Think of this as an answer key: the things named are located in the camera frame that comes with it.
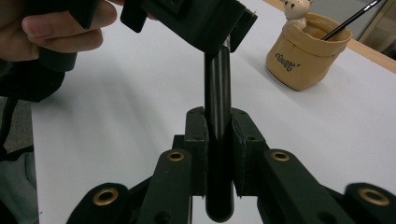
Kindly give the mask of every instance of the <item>beige fabric pot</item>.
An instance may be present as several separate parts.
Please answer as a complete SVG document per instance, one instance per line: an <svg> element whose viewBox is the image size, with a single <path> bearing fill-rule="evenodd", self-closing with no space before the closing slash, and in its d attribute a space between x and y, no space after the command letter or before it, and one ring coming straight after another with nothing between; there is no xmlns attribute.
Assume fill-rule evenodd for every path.
<svg viewBox="0 0 396 224"><path fill-rule="evenodd" d="M320 82L352 38L352 33L343 29L328 41L320 40L338 25L338 22L327 17L308 13L303 31L295 25L284 26L267 54L268 70L297 91Z"/></svg>

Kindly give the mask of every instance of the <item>brass grommet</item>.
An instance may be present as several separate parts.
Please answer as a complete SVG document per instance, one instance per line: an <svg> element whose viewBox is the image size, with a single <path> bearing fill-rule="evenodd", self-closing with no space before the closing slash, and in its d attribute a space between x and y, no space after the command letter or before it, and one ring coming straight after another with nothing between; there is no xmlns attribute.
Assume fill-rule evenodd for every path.
<svg viewBox="0 0 396 224"><path fill-rule="evenodd" d="M171 152L167 157L169 161L182 161L184 159L184 154L181 152Z"/></svg>
<svg viewBox="0 0 396 224"><path fill-rule="evenodd" d="M93 203L104 206L113 203L119 197L119 192L115 188L101 189L93 196Z"/></svg>
<svg viewBox="0 0 396 224"><path fill-rule="evenodd" d="M359 195L367 202L376 204L378 206L388 206L390 204L389 198L375 189L359 189Z"/></svg>
<svg viewBox="0 0 396 224"><path fill-rule="evenodd" d="M271 153L271 157L277 161L288 161L290 160L290 156L284 152L275 151Z"/></svg>

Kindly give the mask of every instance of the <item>teddy bear figure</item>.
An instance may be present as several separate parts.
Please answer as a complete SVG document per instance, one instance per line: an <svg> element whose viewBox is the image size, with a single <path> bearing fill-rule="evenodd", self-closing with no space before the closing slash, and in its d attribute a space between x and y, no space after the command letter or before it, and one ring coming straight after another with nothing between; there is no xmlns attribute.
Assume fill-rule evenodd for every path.
<svg viewBox="0 0 396 224"><path fill-rule="evenodd" d="M314 0L286 0L285 1L285 25L296 25L300 29L306 27L305 15L308 13Z"/></svg>

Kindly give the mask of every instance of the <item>hand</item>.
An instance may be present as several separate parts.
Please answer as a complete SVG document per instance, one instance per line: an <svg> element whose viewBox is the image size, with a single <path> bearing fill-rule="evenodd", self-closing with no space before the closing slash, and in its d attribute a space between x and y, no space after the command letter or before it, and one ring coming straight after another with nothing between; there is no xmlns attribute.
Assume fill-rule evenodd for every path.
<svg viewBox="0 0 396 224"><path fill-rule="evenodd" d="M122 5L123 0L110 0ZM0 2L0 59L9 62L38 58L38 48L68 53L91 50L103 43L101 28L117 18L114 6L100 0L90 30L84 30L68 11L25 17L24 0Z"/></svg>

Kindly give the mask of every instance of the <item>white table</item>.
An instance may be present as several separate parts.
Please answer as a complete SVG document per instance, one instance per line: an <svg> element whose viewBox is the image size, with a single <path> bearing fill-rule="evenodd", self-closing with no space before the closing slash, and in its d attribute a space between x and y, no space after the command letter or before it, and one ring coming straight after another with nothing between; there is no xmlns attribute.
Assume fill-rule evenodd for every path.
<svg viewBox="0 0 396 224"><path fill-rule="evenodd" d="M265 69L285 22L259 0L258 20L231 55L233 107L245 110L272 148L292 152L322 184L344 192L367 182L396 194L396 76L346 49L316 86L293 91ZM106 182L127 188L151 176L204 105L204 54L157 21L139 35L119 21L105 44L78 55L62 87L33 106L41 224L65 223L82 197ZM255 198L235 199L226 223L260 223ZM193 222L213 223L194 198Z"/></svg>

